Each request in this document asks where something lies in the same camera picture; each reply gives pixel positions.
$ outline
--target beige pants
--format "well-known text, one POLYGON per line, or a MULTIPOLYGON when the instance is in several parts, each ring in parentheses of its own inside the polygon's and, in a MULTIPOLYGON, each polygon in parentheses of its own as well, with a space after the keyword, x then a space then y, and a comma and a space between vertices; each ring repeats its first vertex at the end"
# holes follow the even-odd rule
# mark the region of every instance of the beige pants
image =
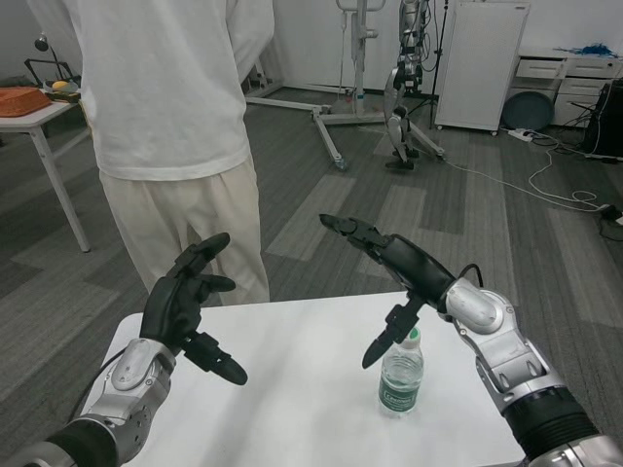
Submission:
POLYGON ((221 294, 223 305, 268 302, 269 283, 260 257, 260 214, 253 159, 197 180, 99 179, 129 255, 148 291, 191 243, 227 232, 230 245, 213 262, 236 290, 221 294))

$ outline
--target bottle label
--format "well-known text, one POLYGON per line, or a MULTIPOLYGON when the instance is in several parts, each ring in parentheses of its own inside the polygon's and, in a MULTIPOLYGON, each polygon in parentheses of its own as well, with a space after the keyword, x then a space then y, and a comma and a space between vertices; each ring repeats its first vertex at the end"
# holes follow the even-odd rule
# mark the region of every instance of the bottle label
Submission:
POLYGON ((398 391, 390 387, 381 378, 379 399, 388 409, 394 412, 407 412, 414 407, 418 398, 418 388, 410 391, 398 391))

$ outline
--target plastic water bottle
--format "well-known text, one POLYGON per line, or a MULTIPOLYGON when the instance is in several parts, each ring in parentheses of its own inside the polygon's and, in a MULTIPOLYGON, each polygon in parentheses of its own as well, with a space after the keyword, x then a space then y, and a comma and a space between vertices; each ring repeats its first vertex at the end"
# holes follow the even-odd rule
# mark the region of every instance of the plastic water bottle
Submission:
POLYGON ((424 374, 420 330, 414 328, 407 339, 394 344, 383 358, 379 401, 381 412, 401 417, 413 410, 424 374))

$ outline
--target blue object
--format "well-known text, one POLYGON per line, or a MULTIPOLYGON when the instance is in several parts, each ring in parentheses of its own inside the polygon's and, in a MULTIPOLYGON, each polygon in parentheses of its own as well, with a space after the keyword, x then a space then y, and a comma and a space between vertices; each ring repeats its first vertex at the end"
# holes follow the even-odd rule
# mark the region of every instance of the blue object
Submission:
POLYGON ((618 58, 619 55, 615 54, 610 48, 603 43, 595 43, 590 46, 586 46, 582 49, 563 49, 561 47, 555 49, 556 51, 570 52, 572 54, 578 55, 599 55, 599 56, 611 56, 613 58, 618 58))

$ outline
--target table leg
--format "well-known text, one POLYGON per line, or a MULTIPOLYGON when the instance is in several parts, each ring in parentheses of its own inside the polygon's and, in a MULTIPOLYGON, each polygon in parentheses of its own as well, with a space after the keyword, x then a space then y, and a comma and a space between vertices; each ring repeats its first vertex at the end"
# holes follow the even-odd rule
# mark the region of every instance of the table leg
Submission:
POLYGON ((58 196, 58 200, 60 201, 62 210, 65 211, 65 215, 67 216, 67 220, 69 221, 71 230, 74 232, 74 235, 76 235, 76 239, 78 240, 80 249, 85 253, 91 251, 91 247, 89 246, 89 241, 87 240, 85 231, 83 231, 82 229, 82 225, 78 220, 78 216, 76 215, 74 206, 71 203, 71 199, 69 198, 69 195, 65 190, 65 186, 63 185, 60 174, 58 173, 58 169, 56 168, 55 158, 52 153, 52 149, 50 149, 50 145, 48 144, 46 136, 43 133, 43 129, 41 129, 40 126, 37 126, 29 130, 29 133, 30 137, 32 138, 32 142, 37 148, 37 152, 39 153, 41 162, 46 168, 46 172, 48 172, 48 176, 50 177, 52 186, 54 187, 56 195, 58 196))

